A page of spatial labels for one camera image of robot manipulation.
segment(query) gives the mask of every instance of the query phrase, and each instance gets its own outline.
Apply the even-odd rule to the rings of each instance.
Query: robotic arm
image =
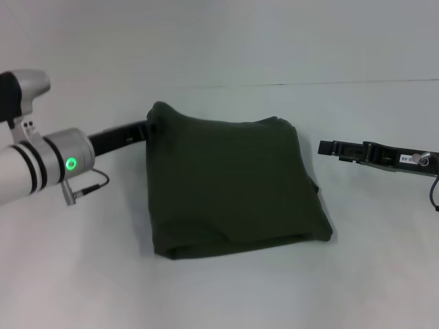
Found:
[[[90,137],[76,128],[41,136],[32,121],[32,102],[49,89],[44,71],[0,74],[0,123],[8,123],[14,139],[14,145],[0,149],[0,205],[58,183],[67,204],[75,204],[78,197],[102,186],[74,193],[68,179],[95,170],[96,156],[146,138],[146,121]]]

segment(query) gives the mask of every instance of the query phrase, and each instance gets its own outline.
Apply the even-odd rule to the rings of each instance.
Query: green towel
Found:
[[[147,130],[157,254],[199,258],[331,238],[287,121],[193,119],[158,102]]]

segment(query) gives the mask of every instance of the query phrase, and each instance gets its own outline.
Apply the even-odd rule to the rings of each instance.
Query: green led light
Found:
[[[67,170],[74,170],[75,167],[76,167],[76,159],[75,158],[68,158],[66,161]]]

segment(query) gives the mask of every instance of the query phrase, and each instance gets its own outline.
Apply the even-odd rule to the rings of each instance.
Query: white backdrop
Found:
[[[57,186],[0,208],[0,328],[437,328],[432,178],[317,149],[439,150],[438,13],[429,0],[0,0],[0,71],[51,77],[34,103],[41,132],[91,134],[157,100],[203,119],[276,115],[296,126],[335,230],[329,243],[155,256],[133,145],[97,159],[112,181],[74,207]],[[2,125],[0,146],[11,140]]]

